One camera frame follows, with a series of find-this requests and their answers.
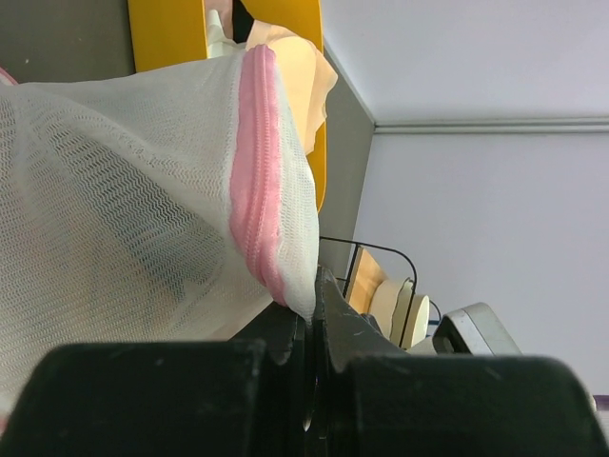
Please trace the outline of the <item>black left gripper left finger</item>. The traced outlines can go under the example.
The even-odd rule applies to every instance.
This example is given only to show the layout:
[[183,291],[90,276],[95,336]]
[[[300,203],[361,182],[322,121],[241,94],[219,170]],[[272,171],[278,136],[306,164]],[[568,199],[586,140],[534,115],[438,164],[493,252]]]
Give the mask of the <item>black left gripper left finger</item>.
[[73,344],[36,366],[5,456],[298,456],[303,319],[267,307],[224,342]]

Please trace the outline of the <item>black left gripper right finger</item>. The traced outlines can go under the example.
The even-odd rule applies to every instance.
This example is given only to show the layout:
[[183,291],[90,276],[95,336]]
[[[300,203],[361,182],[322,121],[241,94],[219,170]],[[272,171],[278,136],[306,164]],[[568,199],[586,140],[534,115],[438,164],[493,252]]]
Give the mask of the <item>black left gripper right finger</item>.
[[316,278],[315,456],[594,456],[581,382],[540,357],[409,355]]

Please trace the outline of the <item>white pink-trimmed mesh laundry bag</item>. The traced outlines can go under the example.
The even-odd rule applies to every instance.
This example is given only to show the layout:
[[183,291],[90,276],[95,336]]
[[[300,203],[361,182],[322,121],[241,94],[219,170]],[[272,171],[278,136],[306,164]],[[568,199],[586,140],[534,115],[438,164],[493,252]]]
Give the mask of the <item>white pink-trimmed mesh laundry bag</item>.
[[1,413],[52,349],[315,308],[315,183],[278,59],[1,89]]

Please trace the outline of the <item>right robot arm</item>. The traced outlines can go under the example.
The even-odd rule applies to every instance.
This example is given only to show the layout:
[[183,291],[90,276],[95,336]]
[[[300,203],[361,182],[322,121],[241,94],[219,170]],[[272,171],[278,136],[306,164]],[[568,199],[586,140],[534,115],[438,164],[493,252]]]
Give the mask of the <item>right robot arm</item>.
[[415,355],[517,356],[521,350],[496,313],[485,303],[453,310],[431,336],[406,351]]

